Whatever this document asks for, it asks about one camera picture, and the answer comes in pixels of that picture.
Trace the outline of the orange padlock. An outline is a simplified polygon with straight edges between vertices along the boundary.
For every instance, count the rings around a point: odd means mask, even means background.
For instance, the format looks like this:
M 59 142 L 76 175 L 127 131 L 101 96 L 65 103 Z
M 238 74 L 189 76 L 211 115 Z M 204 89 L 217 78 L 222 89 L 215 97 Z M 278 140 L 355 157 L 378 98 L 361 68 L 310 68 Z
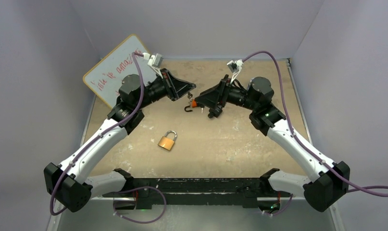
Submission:
M 197 103 L 195 100 L 189 101 L 188 106 L 184 107 L 185 112 L 192 112 L 194 108 L 198 107 Z

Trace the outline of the brass padlock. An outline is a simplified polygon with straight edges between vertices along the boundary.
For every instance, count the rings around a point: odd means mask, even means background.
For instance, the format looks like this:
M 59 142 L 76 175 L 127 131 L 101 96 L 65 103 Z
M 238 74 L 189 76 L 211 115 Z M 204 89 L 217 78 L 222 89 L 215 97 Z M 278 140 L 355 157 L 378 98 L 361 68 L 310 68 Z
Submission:
M 169 130 L 161 137 L 160 141 L 158 142 L 158 146 L 167 151 L 171 151 L 172 147 L 175 144 L 176 139 L 177 139 L 177 133 L 174 130 Z

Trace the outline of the small silver keys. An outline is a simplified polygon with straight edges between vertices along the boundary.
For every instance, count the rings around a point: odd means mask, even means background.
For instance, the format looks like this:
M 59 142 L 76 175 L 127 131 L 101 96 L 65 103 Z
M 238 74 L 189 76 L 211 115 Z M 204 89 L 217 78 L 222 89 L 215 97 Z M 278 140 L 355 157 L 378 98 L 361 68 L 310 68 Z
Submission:
M 191 104 L 193 101 L 193 94 L 191 92 L 188 92 L 187 96 L 188 96 L 188 103 Z

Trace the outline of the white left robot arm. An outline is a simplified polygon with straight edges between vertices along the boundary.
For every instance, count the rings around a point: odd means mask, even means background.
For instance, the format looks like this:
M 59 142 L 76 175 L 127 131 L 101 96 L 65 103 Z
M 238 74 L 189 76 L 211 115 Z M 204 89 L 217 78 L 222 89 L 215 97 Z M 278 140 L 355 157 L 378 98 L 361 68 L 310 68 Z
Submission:
M 129 196 L 133 192 L 133 183 L 124 170 L 115 169 L 97 177 L 90 177 L 91 171 L 139 125 L 144 118 L 144 107 L 163 97 L 176 101 L 195 88 L 194 83 L 176 78 L 166 68 L 147 84 L 138 74 L 124 77 L 116 104 L 101 127 L 70 157 L 58 165 L 49 163 L 44 168 L 47 192 L 51 195 L 50 213 L 54 216 L 62 213 L 54 211 L 54 201 L 71 212 L 77 212 L 98 195 L 117 192 L 122 197 Z

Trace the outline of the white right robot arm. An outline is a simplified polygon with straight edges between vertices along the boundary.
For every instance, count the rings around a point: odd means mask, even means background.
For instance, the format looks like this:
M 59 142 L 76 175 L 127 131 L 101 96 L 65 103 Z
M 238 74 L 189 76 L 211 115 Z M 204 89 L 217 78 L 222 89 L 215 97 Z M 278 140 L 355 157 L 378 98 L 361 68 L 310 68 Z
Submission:
M 347 193 L 348 185 L 340 177 L 349 179 L 350 167 L 325 156 L 288 124 L 285 115 L 272 103 L 274 90 L 268 79 L 255 77 L 246 89 L 229 81 L 225 76 L 219 84 L 195 97 L 195 102 L 209 108 L 209 118 L 218 117 L 227 103 L 251 110 L 249 118 L 255 129 L 281 146 L 306 174 L 271 170 L 260 182 L 264 195 L 288 192 L 304 197 L 313 209 L 324 212 Z

